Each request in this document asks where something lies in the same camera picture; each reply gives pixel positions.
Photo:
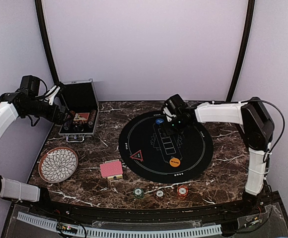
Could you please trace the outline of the blue small blind button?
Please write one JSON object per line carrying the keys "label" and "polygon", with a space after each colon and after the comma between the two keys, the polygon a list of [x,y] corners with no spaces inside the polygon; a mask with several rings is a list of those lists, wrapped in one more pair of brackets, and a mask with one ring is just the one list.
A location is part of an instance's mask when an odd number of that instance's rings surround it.
{"label": "blue small blind button", "polygon": [[162,124],[163,122],[164,122],[163,119],[156,119],[156,120],[155,120],[155,123],[156,123],[157,125],[160,125],[160,124]]}

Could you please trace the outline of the orange big blind button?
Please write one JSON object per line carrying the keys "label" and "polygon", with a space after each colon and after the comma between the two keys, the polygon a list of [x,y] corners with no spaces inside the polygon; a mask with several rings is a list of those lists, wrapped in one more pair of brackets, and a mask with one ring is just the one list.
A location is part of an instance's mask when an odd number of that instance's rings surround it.
{"label": "orange big blind button", "polygon": [[176,167],[180,166],[181,160],[178,159],[178,158],[171,158],[170,161],[169,161],[169,164],[170,164],[170,166],[176,168]]}

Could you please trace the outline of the red triangle all-in marker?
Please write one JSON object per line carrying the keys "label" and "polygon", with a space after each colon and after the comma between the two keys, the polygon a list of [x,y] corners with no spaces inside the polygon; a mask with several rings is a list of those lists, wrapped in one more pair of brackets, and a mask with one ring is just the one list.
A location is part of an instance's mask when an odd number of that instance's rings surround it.
{"label": "red triangle all-in marker", "polygon": [[136,153],[132,154],[132,155],[130,156],[130,158],[133,159],[133,160],[141,161],[141,162],[144,160],[141,150],[139,150],[139,151],[137,151]]}

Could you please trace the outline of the red 5 chip stack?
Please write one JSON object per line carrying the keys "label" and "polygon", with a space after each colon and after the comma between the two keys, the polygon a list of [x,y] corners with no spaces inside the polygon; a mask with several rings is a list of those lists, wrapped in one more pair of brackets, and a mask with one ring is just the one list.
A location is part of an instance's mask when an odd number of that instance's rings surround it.
{"label": "red 5 chip stack", "polygon": [[180,198],[180,199],[184,199],[187,197],[189,193],[189,189],[187,186],[185,185],[181,185],[181,186],[178,186],[177,187],[177,196]]}

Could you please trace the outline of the black orange 100 chip stack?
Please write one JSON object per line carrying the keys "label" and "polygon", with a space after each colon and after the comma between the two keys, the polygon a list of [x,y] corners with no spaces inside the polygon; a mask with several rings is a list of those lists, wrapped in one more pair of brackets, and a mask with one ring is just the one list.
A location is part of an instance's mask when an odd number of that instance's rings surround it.
{"label": "black orange 100 chip stack", "polygon": [[161,198],[163,198],[164,197],[164,191],[163,190],[157,190],[156,192],[155,192],[155,197],[156,198],[158,198],[158,199],[161,199]]}

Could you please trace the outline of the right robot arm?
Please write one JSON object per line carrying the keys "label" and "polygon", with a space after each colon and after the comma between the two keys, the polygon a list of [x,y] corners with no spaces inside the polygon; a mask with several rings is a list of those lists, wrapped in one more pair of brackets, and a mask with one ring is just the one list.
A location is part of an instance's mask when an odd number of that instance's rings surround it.
{"label": "right robot arm", "polygon": [[261,192],[268,173],[275,124],[260,98],[243,102],[201,101],[189,106],[176,94],[164,102],[161,111],[167,119],[163,123],[167,135],[180,133],[195,122],[241,125],[250,156],[245,191],[251,195]]}

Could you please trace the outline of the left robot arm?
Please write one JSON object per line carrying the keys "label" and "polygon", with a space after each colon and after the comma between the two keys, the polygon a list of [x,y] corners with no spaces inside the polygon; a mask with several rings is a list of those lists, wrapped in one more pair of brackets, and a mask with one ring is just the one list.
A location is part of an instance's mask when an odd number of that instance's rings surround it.
{"label": "left robot arm", "polygon": [[[54,124],[63,124],[69,111],[53,103],[27,96],[23,92],[5,93],[0,96],[0,139],[18,117],[35,116]],[[55,205],[40,187],[4,178],[0,175],[0,198],[36,202],[35,207],[44,216],[55,212]]]}

